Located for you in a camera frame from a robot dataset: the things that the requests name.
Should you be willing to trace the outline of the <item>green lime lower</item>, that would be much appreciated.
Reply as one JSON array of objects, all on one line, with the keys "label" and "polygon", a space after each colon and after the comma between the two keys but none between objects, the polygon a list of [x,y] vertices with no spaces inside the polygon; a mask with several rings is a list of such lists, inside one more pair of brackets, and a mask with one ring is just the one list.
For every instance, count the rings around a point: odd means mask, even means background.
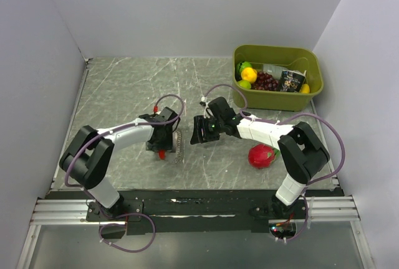
[{"label": "green lime lower", "polygon": [[245,89],[248,89],[248,90],[251,89],[251,83],[250,83],[249,81],[247,81],[247,80],[240,80],[240,81],[238,82],[238,85],[239,85],[240,87],[245,88]]}]

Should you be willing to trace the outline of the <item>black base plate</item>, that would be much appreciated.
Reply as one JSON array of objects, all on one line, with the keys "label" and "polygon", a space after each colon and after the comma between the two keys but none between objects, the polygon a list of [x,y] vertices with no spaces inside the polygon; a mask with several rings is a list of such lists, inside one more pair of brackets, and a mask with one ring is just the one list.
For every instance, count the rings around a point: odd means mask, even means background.
[{"label": "black base plate", "polygon": [[120,191],[124,198],[117,215],[89,204],[87,222],[122,224],[127,235],[162,232],[249,230],[268,233],[269,224],[304,219],[305,204],[287,207],[273,190],[136,190]]}]

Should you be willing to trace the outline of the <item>green lime upper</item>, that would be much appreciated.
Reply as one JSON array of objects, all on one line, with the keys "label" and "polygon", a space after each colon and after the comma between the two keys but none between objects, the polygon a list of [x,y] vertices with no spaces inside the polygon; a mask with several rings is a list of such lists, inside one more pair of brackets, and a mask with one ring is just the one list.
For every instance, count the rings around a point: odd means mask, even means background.
[{"label": "green lime upper", "polygon": [[252,68],[251,63],[247,62],[247,61],[243,61],[243,62],[239,62],[236,64],[236,73],[238,73],[239,75],[241,74],[241,72],[245,69],[245,68]]}]

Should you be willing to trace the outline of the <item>yellow lemon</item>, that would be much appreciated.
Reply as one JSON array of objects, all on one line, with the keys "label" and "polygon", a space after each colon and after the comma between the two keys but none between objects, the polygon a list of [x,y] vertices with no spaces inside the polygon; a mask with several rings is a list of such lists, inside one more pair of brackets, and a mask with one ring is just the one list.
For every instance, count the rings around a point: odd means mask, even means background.
[{"label": "yellow lemon", "polygon": [[252,67],[246,67],[241,71],[241,78],[249,83],[254,83],[257,80],[257,71]]}]

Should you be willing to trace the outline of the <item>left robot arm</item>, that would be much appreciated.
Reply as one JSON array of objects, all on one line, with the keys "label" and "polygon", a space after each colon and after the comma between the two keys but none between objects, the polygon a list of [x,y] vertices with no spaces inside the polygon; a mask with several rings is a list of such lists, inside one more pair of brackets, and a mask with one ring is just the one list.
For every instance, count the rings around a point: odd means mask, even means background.
[{"label": "left robot arm", "polygon": [[78,130],[59,161],[59,167],[77,185],[87,191],[108,220],[117,220],[128,208],[123,196],[106,178],[112,154],[137,143],[144,143],[161,160],[167,153],[178,154],[181,133],[177,130],[180,116],[171,108],[140,115],[129,123],[106,129],[89,125]]}]

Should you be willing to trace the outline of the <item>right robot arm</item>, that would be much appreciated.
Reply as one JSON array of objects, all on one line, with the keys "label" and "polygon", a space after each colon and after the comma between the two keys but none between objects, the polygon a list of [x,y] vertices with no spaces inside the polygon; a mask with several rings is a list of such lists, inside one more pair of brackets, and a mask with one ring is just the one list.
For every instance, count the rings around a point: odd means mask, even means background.
[{"label": "right robot arm", "polygon": [[279,151],[287,174],[276,191],[272,211],[282,219],[293,213],[294,202],[330,160],[329,152],[308,123],[269,123],[245,111],[236,113],[225,98],[217,97],[205,104],[204,115],[193,118],[190,143],[217,141],[222,133],[257,141]]}]

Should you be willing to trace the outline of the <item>dark red grape bunch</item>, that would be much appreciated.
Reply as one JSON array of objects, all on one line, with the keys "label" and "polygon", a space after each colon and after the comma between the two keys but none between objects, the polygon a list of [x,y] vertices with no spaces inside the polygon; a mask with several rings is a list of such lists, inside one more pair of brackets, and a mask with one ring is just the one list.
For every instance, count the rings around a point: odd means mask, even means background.
[{"label": "dark red grape bunch", "polygon": [[278,84],[278,79],[275,79],[272,75],[264,72],[258,72],[257,79],[251,84],[251,88],[253,90],[276,91]]}]

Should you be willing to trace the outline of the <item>red dragon fruit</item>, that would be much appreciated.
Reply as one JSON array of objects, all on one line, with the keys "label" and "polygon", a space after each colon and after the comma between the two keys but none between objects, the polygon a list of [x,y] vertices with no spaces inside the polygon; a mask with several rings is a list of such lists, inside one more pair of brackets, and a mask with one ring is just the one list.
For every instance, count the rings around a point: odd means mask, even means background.
[{"label": "red dragon fruit", "polygon": [[269,168],[279,157],[280,151],[265,144],[258,144],[248,152],[248,163],[256,169]]}]

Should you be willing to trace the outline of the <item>aluminium frame rail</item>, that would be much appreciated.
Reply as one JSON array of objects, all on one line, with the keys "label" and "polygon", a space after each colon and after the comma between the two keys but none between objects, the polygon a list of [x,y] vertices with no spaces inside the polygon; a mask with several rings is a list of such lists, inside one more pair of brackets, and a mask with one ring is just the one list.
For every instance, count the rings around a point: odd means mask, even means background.
[{"label": "aluminium frame rail", "polygon": [[[36,202],[31,225],[104,224],[108,219],[89,206],[86,199],[46,200]],[[353,197],[308,197],[310,222],[356,222],[360,220]]]}]

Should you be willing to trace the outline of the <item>black drink carton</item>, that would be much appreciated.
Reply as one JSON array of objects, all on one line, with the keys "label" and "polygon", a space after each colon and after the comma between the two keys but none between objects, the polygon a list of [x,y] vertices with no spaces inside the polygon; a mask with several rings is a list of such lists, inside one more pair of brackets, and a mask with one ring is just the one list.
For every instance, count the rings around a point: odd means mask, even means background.
[{"label": "black drink carton", "polygon": [[283,70],[277,86],[278,92],[298,93],[304,82],[305,74],[299,71]]}]

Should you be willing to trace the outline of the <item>green lime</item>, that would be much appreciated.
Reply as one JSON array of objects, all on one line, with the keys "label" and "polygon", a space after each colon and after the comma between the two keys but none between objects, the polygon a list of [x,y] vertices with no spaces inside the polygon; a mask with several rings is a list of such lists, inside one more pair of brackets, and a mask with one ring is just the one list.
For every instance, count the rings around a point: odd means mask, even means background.
[{"label": "green lime", "polygon": [[249,81],[247,81],[247,80],[240,80],[240,81],[238,82],[238,85],[239,85],[240,87],[245,88],[245,89],[248,89],[248,90],[251,89],[251,83],[250,83]]},{"label": "green lime", "polygon": [[238,73],[239,75],[241,74],[241,72],[245,69],[245,68],[252,68],[251,63],[247,62],[247,61],[243,61],[243,62],[239,62],[236,64],[236,73]]}]

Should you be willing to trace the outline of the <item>small yellow fruit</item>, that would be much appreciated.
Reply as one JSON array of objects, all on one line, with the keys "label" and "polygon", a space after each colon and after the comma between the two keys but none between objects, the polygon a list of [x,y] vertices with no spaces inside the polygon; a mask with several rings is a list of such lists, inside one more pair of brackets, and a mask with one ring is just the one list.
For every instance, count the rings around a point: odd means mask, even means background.
[{"label": "small yellow fruit", "polygon": [[300,93],[305,93],[305,94],[310,93],[310,86],[304,83],[300,89]]}]

